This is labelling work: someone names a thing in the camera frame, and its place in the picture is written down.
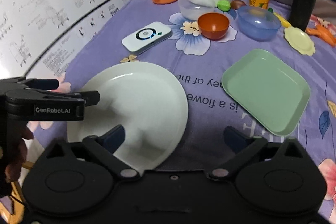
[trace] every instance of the floral tablecloth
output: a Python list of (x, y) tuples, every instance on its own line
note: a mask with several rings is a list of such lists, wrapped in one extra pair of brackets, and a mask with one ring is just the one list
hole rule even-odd
[[(273, 1), (269, 6), (282, 16), (288, 16), (288, 6)], [(333, 133), (333, 128), (336, 130), (336, 50), (312, 37), (316, 53), (312, 57), (301, 55), (283, 38), (283, 28), (272, 41), (257, 42), (239, 32), (234, 10), (227, 15), (231, 21), (228, 34), (220, 41), (210, 41), (200, 35), (197, 22), (182, 17), (177, 3), (155, 5), (151, 0), (132, 0), (78, 54), (59, 79), (59, 90), (77, 91), (96, 74), (120, 62), (146, 61), (166, 68), (185, 89), (189, 120), (180, 144), (159, 169), (201, 169), (233, 156), (224, 143), (226, 126), (233, 126), (249, 136), (264, 136), (271, 142), (283, 141), (269, 134), (226, 95), (220, 84), (223, 72), (252, 49), (268, 50), (301, 74), (310, 86), (309, 104), (292, 136), (298, 138), (325, 175), (326, 199), (330, 201), (323, 203), (320, 212), (336, 223)], [(154, 21), (169, 25), (173, 36), (139, 56), (130, 55), (121, 40)], [(314, 21), (328, 26), (313, 17), (310, 27)], [(64, 122), (36, 122), (30, 127), (43, 147), (55, 137), (66, 136)]]

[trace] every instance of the white paper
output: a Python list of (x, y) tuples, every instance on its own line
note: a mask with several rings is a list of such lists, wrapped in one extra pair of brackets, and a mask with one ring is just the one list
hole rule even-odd
[(59, 76), (129, 1), (0, 0), (0, 78)]

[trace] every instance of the green square plate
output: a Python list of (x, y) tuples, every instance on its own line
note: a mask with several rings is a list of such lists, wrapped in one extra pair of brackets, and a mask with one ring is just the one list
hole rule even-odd
[(268, 51), (249, 52), (222, 77), (227, 94), (269, 132), (291, 134), (310, 97), (306, 80)]

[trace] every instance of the finger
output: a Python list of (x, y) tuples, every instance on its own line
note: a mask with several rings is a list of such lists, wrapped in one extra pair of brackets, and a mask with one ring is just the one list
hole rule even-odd
[(23, 163), (27, 160), (27, 146), (26, 143), (23, 139), (20, 140), (19, 142), (19, 151), (20, 151), (20, 155), (22, 157)]
[(32, 140), (32, 139), (34, 139), (34, 135), (29, 130), (29, 128), (25, 128), (25, 130), (21, 134), (22, 134), (22, 138), (24, 138), (26, 140)]
[(5, 169), (6, 177), (9, 181), (17, 181), (21, 174), (23, 164), (22, 156), (18, 156), (14, 161), (7, 165)]

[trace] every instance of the black cable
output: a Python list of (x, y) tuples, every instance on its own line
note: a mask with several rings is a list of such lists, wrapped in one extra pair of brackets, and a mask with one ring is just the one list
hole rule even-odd
[(16, 197), (14, 197), (13, 195), (10, 195), (10, 197), (13, 198), (16, 202), (19, 202), (20, 204), (22, 204), (23, 206), (25, 206), (25, 207), (27, 206), (26, 203), (24, 203), (24, 202), (18, 200), (18, 199), (17, 199)]

